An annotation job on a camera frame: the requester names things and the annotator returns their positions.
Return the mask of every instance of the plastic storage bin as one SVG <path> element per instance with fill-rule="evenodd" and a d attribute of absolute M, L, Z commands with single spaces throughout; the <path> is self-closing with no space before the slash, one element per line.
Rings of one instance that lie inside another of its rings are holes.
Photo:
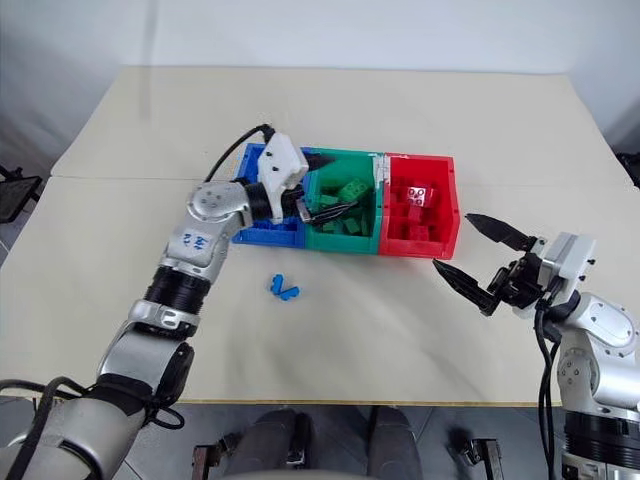
<path fill-rule="evenodd" d="M 309 174 L 309 186 L 306 189 L 309 210 L 316 212 L 335 201 L 340 196 L 342 188 L 349 184 L 356 185 L 357 191 L 364 183 L 368 191 L 360 199 L 360 206 L 354 207 L 350 213 L 332 224 L 320 227 L 307 225 L 306 248 L 329 252 L 377 254 L 384 192 L 382 181 L 379 184 L 375 181 L 374 170 L 376 162 L 381 161 L 382 154 L 323 148 L 314 148 L 313 151 L 331 155 L 335 161 Z"/>
<path fill-rule="evenodd" d="M 380 255 L 451 258 L 460 226 L 453 159 L 387 156 Z"/>
<path fill-rule="evenodd" d="M 242 163 L 236 172 L 237 177 L 246 177 L 251 183 L 258 181 L 258 157 L 264 150 L 264 144 L 250 143 L 244 152 Z M 302 185 L 307 191 L 309 174 L 305 175 Z M 270 221 L 255 222 L 253 227 L 241 230 L 232 238 L 234 243 L 266 245 L 271 247 L 304 248 L 304 224 L 298 218 L 287 218 L 280 225 Z"/>

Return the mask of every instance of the white wall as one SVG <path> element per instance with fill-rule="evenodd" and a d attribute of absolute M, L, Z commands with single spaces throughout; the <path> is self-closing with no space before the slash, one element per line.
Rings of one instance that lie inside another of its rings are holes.
<path fill-rule="evenodd" d="M 122 64 L 568 72 L 629 143 L 639 19 L 637 0 L 0 0 L 2 158 L 46 171 Z"/>

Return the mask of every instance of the red bin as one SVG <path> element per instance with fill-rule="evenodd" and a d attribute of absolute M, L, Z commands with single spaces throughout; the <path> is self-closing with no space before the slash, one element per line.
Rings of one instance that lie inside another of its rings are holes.
<path fill-rule="evenodd" d="M 449 259 L 460 211 L 453 158 L 388 153 L 380 255 Z"/>

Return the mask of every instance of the white label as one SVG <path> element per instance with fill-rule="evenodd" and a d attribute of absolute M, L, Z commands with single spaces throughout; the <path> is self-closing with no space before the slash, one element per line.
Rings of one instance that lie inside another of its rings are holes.
<path fill-rule="evenodd" d="M 180 243 L 182 254 L 188 258 L 206 254 L 213 248 L 211 235 L 192 228 L 184 229 L 180 237 Z"/>
<path fill-rule="evenodd" d="M 391 161 L 387 155 L 373 155 L 373 178 L 376 185 L 391 178 Z"/>

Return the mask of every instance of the wire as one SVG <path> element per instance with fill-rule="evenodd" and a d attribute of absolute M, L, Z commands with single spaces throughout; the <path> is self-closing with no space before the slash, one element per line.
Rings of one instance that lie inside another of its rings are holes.
<path fill-rule="evenodd" d="M 166 428 L 167 430 L 180 430 L 182 427 L 184 427 L 185 420 L 180 413 L 169 407 L 160 407 L 160 410 L 171 415 L 178 421 L 178 423 L 168 423 L 158 419 L 157 417 L 149 420 L 151 423 L 158 425 L 159 427 Z"/>
<path fill-rule="evenodd" d="M 211 179 L 213 178 L 213 176 L 218 171 L 218 169 L 222 166 L 224 161 L 227 159 L 227 157 L 229 155 L 231 155 L 231 153 L 236 148 L 238 148 L 242 144 L 242 142 L 248 140 L 249 137 L 252 137 L 253 135 L 255 135 L 258 132 L 262 132 L 262 134 L 264 135 L 264 143 L 269 143 L 269 140 L 271 140 L 271 137 L 273 137 L 273 134 L 276 133 L 276 131 L 273 129 L 273 127 L 271 125 L 267 124 L 267 123 L 264 123 L 262 125 L 258 125 L 257 127 L 253 127 L 247 133 L 242 135 L 238 140 L 236 140 L 229 148 L 227 148 L 227 150 L 222 154 L 222 156 L 215 163 L 215 165 L 213 166 L 213 168 L 209 172 L 209 175 L 206 176 L 204 181 L 205 182 L 210 182 Z"/>
<path fill-rule="evenodd" d="M 30 390 L 32 392 L 42 393 L 44 392 L 46 386 L 42 385 L 41 383 L 27 382 L 26 380 L 0 380 L 0 392 L 2 392 L 2 390 L 6 390 L 7 388 L 13 388 L 17 390 Z M 63 400 L 78 398 L 78 395 L 63 392 L 62 390 L 56 390 L 55 396 L 62 398 Z"/>
<path fill-rule="evenodd" d="M 58 392 L 58 387 L 62 385 L 69 387 L 80 394 L 84 394 L 86 392 L 85 388 L 67 377 L 54 378 L 46 387 L 44 387 L 42 398 L 40 399 L 40 405 L 33 417 L 31 429 L 29 430 L 27 437 L 24 439 L 13 465 L 11 465 L 11 469 L 7 474 L 6 480 L 20 480 L 27 471 L 29 462 L 31 461 L 31 458 L 33 458 L 33 454 L 36 452 L 38 442 L 40 441 L 47 419 L 49 418 L 49 413 L 53 407 L 53 399 Z"/>
<path fill-rule="evenodd" d="M 551 375 L 553 362 L 555 361 L 559 342 L 554 342 L 551 351 L 547 348 L 544 335 L 544 316 L 550 305 L 562 287 L 563 281 L 555 277 L 549 286 L 549 297 L 540 299 L 536 304 L 536 314 L 534 320 L 534 331 L 538 348 L 544 358 L 544 370 L 540 379 L 540 389 L 538 391 L 538 424 L 540 427 L 540 438 L 545 460 L 547 461 L 547 474 L 549 480 L 555 480 L 555 432 L 553 425 L 553 404 L 551 403 Z"/>

